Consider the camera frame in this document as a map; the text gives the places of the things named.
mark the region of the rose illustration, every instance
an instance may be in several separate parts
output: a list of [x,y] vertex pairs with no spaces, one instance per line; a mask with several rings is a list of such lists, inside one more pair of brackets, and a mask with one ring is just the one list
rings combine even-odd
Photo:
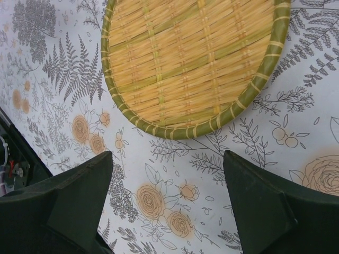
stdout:
[[339,156],[317,158],[306,166],[302,185],[339,196]]
[[166,221],[172,232],[179,237],[187,237],[192,231],[189,219],[180,212],[171,213]]
[[13,106],[19,110],[21,107],[21,94],[20,91],[18,89],[15,89],[13,91],[13,96],[12,96],[12,100],[13,100]]
[[184,199],[188,199],[189,201],[197,200],[199,197],[199,190],[195,185],[185,185],[184,187],[178,187],[180,190],[180,194]]
[[90,146],[96,155],[106,150],[104,139],[97,134],[90,135]]
[[30,111],[30,102],[28,99],[23,99],[22,100],[22,110],[25,114],[28,114]]
[[103,126],[107,126],[110,124],[111,118],[109,113],[102,113],[100,115],[100,122]]
[[79,115],[73,120],[73,136],[74,138],[80,142],[85,143],[86,139],[90,133],[90,128],[88,126],[87,120],[82,116]]
[[27,80],[25,82],[25,90],[28,92],[30,90],[30,88],[31,88],[31,83]]
[[140,212],[150,220],[157,220],[164,213],[164,198],[150,185],[138,189],[137,203]]

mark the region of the basket rim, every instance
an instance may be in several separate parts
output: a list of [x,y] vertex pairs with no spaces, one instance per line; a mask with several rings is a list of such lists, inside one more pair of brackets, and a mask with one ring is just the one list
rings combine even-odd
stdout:
[[280,58],[290,21],[291,0],[274,0],[274,18],[270,41],[263,60],[249,82],[247,87],[239,95],[238,99],[232,102],[231,106],[221,111],[218,115],[196,125],[183,126],[178,128],[158,126],[142,119],[138,114],[129,108],[122,96],[118,93],[113,80],[109,63],[109,30],[111,17],[117,0],[108,0],[105,10],[101,36],[101,63],[105,82],[109,92],[122,114],[137,128],[148,134],[165,139],[191,139],[216,131],[223,125],[235,119],[245,110],[260,93],[266,82],[272,75]]

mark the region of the woven bamboo basket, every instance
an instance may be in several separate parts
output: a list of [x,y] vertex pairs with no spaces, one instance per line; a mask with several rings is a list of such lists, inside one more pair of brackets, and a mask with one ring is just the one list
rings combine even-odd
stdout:
[[102,65],[118,109],[157,137],[221,128],[281,54],[290,0],[108,0]]

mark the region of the round woven tray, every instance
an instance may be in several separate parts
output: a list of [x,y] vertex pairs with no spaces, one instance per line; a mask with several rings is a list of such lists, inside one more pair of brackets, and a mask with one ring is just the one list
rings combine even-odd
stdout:
[[290,0],[108,0],[108,89],[136,127],[189,139],[221,128],[261,91],[281,54]]

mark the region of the tablecloth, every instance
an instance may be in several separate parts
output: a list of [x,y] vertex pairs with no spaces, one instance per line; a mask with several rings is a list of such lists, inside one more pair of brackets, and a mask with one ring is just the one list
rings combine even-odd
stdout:
[[98,231],[115,253],[242,253],[226,149],[339,195],[338,0],[292,1],[282,57],[258,98],[215,133],[178,141],[136,129],[107,91],[106,2],[0,0],[0,107],[54,175],[113,152]]

